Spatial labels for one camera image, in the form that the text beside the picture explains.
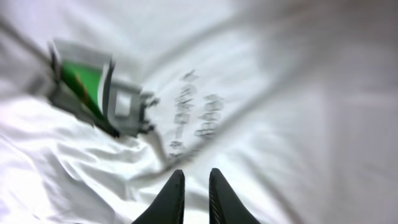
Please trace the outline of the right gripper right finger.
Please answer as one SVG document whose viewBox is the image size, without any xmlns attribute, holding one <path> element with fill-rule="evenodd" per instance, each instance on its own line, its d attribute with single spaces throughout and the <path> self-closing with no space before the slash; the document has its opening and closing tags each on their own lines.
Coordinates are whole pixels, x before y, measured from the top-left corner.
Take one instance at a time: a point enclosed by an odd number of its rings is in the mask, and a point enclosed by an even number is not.
<svg viewBox="0 0 398 224">
<path fill-rule="evenodd" d="M 210 224 L 260 224 L 217 168 L 209 178 L 209 219 Z"/>
</svg>

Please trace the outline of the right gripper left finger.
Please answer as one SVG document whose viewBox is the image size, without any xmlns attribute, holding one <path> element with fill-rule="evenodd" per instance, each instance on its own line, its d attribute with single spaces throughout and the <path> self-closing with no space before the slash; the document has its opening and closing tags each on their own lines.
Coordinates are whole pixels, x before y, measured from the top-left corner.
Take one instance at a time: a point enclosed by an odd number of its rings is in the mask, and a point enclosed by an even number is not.
<svg viewBox="0 0 398 224">
<path fill-rule="evenodd" d="M 183 224 L 185 176 L 177 169 L 149 207 L 132 224 Z"/>
</svg>

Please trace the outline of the white printed t-shirt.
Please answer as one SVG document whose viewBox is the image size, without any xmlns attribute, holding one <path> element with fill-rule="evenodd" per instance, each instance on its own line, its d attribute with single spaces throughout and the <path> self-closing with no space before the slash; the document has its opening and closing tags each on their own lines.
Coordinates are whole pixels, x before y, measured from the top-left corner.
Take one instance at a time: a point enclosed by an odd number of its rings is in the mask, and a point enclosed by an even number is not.
<svg viewBox="0 0 398 224">
<path fill-rule="evenodd" d="M 31 95 L 57 38 L 153 92 L 153 132 Z M 2 223 L 131 223 L 175 169 L 207 223 L 214 167 L 261 223 L 396 223 L 397 2 L 1 2 Z"/>
</svg>

